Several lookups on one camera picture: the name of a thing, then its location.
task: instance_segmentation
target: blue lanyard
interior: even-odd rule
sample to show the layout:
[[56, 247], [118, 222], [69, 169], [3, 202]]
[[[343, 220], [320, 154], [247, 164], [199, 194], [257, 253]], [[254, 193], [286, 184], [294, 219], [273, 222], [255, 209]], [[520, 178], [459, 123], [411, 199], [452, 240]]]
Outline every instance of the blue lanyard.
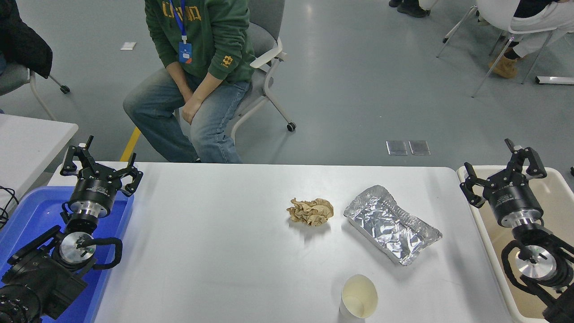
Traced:
[[185, 21], [185, 0], [181, 0], [181, 18], [183, 19], [183, 21], [179, 19], [179, 15], [177, 14], [176, 7], [173, 5], [172, 0], [169, 0], [169, 4], [172, 5], [173, 15], [175, 16], [177, 25], [180, 27], [181, 30], [181, 39], [185, 44], [187, 42], [187, 34], [185, 33], [185, 25], [183, 23], [183, 21]]

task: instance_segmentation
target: chair armrest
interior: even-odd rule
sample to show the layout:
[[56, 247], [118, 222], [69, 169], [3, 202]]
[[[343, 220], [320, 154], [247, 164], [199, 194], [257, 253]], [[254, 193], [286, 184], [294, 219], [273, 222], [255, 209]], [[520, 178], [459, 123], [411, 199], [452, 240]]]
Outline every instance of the chair armrest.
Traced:
[[249, 66], [253, 68], [260, 68], [261, 66], [270, 62], [275, 57], [279, 57], [282, 60], [285, 60], [287, 58], [287, 54], [283, 53], [283, 43], [279, 38], [277, 39], [276, 47], [273, 47], [272, 49], [263, 53], [263, 55], [259, 56], [254, 61], [252, 61], [251, 64], [249, 64]]

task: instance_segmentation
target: white table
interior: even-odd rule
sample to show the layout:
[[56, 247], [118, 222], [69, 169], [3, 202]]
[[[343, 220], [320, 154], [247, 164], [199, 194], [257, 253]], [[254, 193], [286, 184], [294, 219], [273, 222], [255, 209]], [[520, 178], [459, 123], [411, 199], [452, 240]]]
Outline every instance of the white table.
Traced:
[[[0, 185], [20, 199], [76, 131], [76, 124], [0, 114]], [[9, 199], [0, 191], [0, 207]]]
[[[511, 322], [449, 168], [136, 165], [144, 176], [97, 323], [348, 322], [340, 292], [355, 274], [379, 295], [365, 322]], [[342, 215], [375, 184], [444, 235], [410, 266], [393, 264]], [[327, 199], [335, 216], [318, 228], [292, 223], [293, 197]]]

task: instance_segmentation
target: white paper cup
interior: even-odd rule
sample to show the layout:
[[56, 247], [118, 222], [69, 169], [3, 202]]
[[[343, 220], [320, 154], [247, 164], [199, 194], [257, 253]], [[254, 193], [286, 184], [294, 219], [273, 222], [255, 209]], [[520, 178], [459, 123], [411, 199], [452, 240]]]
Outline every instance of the white paper cup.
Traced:
[[366, 318], [375, 312], [378, 302], [373, 282], [363, 275], [355, 275], [343, 286], [339, 310], [348, 318]]

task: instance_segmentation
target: caster wheel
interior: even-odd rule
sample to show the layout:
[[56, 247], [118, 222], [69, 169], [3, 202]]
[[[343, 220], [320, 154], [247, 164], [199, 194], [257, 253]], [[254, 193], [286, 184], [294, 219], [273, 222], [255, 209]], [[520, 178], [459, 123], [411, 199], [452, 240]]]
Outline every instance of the caster wheel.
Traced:
[[290, 132], [294, 132], [296, 127], [297, 125], [295, 124], [295, 122], [290, 122], [287, 124], [287, 130], [289, 130]]

